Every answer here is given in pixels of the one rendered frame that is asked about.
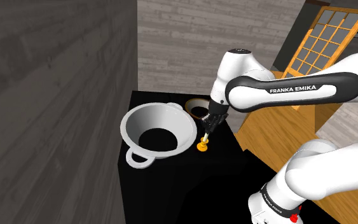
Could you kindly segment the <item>brown bowl with white inside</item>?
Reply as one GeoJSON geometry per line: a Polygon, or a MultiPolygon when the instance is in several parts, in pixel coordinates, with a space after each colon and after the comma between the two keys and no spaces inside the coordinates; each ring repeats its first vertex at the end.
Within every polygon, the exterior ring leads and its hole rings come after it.
{"type": "Polygon", "coordinates": [[[209,100],[201,98],[193,98],[186,102],[185,111],[194,119],[201,119],[209,112],[209,100]]]}

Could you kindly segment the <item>wooden lattice glass door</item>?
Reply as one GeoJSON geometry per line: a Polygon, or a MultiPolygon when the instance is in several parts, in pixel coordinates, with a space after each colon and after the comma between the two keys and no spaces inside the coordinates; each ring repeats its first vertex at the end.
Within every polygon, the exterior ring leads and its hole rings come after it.
{"type": "Polygon", "coordinates": [[[279,105],[358,102],[358,53],[338,57],[358,32],[358,10],[324,6],[268,93],[279,105]]]}

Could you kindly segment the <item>yellow and white candlestick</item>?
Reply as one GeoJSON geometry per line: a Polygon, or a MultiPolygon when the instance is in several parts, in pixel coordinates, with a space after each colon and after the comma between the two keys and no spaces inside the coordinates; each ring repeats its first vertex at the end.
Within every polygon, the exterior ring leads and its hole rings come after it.
{"type": "Polygon", "coordinates": [[[208,142],[209,142],[209,134],[205,133],[204,136],[200,139],[200,142],[196,145],[197,150],[201,152],[207,151],[208,142]]]}

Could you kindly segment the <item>large white two-handled bowl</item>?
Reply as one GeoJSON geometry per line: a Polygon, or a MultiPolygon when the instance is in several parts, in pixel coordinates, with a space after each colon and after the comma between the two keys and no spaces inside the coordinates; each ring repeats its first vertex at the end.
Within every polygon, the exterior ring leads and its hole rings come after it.
{"type": "Polygon", "coordinates": [[[176,156],[195,142],[197,127],[194,119],[181,105],[173,102],[151,102],[136,106],[121,120],[120,133],[129,149],[127,164],[135,169],[145,169],[156,159],[176,156]],[[177,139],[177,147],[170,151],[151,151],[140,146],[139,138],[147,130],[165,129],[177,139]]]}

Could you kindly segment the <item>black table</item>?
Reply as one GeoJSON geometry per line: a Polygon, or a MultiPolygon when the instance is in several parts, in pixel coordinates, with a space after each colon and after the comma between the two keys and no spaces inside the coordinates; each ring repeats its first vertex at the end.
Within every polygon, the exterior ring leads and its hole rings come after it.
{"type": "MultiPolygon", "coordinates": [[[[134,91],[129,110],[151,102],[173,102],[182,106],[186,94],[134,91]]],[[[123,142],[118,162],[126,224],[236,224],[245,212],[246,201],[235,183],[249,165],[252,155],[239,146],[224,123],[213,133],[208,149],[198,151],[198,122],[195,142],[186,151],[156,159],[145,169],[127,164],[128,145],[123,142]]],[[[170,151],[177,147],[175,136],[160,128],[145,131],[141,147],[170,151]]]]}

